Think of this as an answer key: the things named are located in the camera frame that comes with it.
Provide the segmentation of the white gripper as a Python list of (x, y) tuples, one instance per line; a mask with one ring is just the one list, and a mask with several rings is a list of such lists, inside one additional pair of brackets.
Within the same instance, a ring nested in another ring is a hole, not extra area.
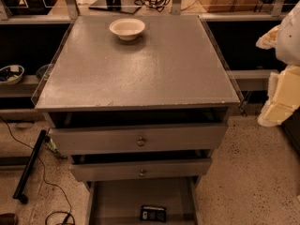
[(261, 126), (279, 126), (300, 107), (299, 33), (277, 25), (257, 40), (257, 47), (274, 48), (276, 59), (286, 64), (280, 73), (270, 73), (268, 99), (258, 117)]

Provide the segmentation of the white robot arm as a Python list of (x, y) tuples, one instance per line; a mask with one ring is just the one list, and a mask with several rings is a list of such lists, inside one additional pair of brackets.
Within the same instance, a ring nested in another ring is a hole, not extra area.
[(256, 46), (274, 48), (276, 59), (287, 65), (279, 74), (270, 73), (268, 99), (258, 117), (261, 126), (279, 126), (300, 107), (300, 2), (280, 25), (260, 37)]

